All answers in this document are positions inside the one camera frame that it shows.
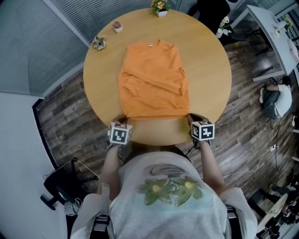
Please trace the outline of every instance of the person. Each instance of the person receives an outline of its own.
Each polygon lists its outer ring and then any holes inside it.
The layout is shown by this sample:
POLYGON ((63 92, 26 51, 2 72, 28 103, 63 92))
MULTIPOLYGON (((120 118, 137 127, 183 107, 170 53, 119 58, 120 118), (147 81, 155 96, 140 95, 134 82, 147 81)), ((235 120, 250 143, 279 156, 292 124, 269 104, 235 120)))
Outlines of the person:
POLYGON ((143 154, 133 149, 134 157, 126 159, 120 169, 120 145, 109 147, 98 195, 85 197, 71 239, 92 238, 93 222, 108 191, 111 203, 105 213, 112 222, 109 238, 230 239, 234 228, 227 207, 235 209, 242 238, 255 238, 257 219, 242 190, 225 184, 209 142, 200 141, 199 145, 203 181, 175 146, 143 154))
POLYGON ((269 119, 282 118, 292 104, 291 79, 283 77, 282 84, 272 84, 262 88, 259 100, 263 105, 265 115, 269 119))

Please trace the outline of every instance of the white desk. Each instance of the white desk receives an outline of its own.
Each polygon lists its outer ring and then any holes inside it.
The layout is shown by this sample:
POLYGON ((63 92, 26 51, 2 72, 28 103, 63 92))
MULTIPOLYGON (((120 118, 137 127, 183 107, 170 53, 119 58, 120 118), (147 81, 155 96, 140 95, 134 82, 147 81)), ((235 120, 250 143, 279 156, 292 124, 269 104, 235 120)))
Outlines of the white desk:
POLYGON ((280 32, 280 37, 274 39, 272 33, 275 32, 273 26, 276 26, 279 22, 274 16, 274 14, 266 9, 260 7, 254 7, 247 5, 245 11, 231 24, 231 28, 234 28, 242 19, 246 17, 246 15, 250 14, 255 21, 258 23, 260 28, 263 30, 265 35, 267 36, 271 46, 275 54, 278 57, 281 69, 280 71, 273 72, 270 74, 266 74, 260 77, 253 78, 253 81, 264 80, 271 77, 281 76, 281 75, 289 75, 292 70, 297 66, 297 63, 291 56, 288 39, 285 31, 280 32))

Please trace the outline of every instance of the window blind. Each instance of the window blind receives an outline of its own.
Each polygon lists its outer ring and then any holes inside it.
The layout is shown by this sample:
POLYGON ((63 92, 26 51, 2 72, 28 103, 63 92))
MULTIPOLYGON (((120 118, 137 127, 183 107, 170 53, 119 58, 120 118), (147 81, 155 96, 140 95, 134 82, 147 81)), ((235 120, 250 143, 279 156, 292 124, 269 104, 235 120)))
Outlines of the window blind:
POLYGON ((42 96, 88 48, 42 0, 0 5, 0 91, 42 96))
MULTIPOLYGON (((113 19, 142 8, 150 7, 151 0, 52 0, 90 43, 113 19)), ((168 0, 177 9, 177 0, 168 0)))

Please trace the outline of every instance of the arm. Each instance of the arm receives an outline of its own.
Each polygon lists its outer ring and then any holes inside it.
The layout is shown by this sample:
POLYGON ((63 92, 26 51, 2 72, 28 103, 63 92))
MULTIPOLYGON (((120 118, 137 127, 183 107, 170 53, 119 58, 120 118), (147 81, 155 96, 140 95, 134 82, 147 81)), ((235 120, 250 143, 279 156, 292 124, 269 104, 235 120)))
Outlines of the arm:
POLYGON ((266 88, 268 91, 279 91, 279 88, 277 85, 269 85, 266 88))
POLYGON ((109 199, 114 200, 120 193, 120 176, 118 174, 118 146, 112 147, 106 155, 104 166, 100 175, 100 182, 98 185, 98 194, 101 194, 101 184, 106 183, 110 186, 109 199))
POLYGON ((202 171, 204 182, 209 185, 217 195, 220 195, 227 188, 224 178, 207 141, 199 141, 201 150, 202 171))

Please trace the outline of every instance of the table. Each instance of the table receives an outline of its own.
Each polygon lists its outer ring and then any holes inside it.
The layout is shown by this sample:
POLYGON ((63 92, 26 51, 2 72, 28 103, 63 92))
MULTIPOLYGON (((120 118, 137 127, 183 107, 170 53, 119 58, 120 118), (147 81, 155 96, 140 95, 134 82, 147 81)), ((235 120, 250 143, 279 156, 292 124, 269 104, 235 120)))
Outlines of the table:
POLYGON ((260 223, 257 225, 257 232, 262 231, 266 224, 270 221, 271 218, 277 217, 282 208, 284 207, 286 200, 288 198, 287 194, 284 194, 282 197, 278 199, 275 195, 270 195, 266 193, 264 190, 260 189, 257 192, 255 192, 250 199, 248 200, 248 205, 256 211, 256 213, 262 218, 260 223), (260 201, 261 198, 266 197, 270 201, 274 203, 274 205, 271 207, 271 209, 266 213, 263 211, 257 203, 260 201))
POLYGON ((272 33, 275 32, 273 26, 276 26, 279 22, 271 11, 260 7, 247 5, 247 8, 244 10, 244 12, 231 24, 231 28, 234 28, 248 14, 254 18, 254 20, 258 23, 260 28, 267 36, 276 56, 278 57, 282 69, 277 72, 253 78, 252 80, 259 81, 271 77, 281 76, 283 74, 289 75, 297 66, 297 63, 291 55, 288 43, 289 37, 287 36, 286 32, 281 31, 280 37, 277 39, 274 39, 272 36, 272 33))
MULTIPOLYGON (((107 125, 123 115, 118 98, 118 75, 126 46, 137 41, 163 39, 177 46, 190 82, 191 112, 212 122, 220 117, 231 90, 231 68, 217 37, 198 20, 178 11, 157 17, 141 9, 118 17, 123 30, 116 33, 112 21, 98 36, 106 36, 103 50, 90 48, 84 64, 84 87, 91 107, 107 125)), ((132 121, 132 140, 148 145, 172 145, 190 140, 187 118, 132 121)))

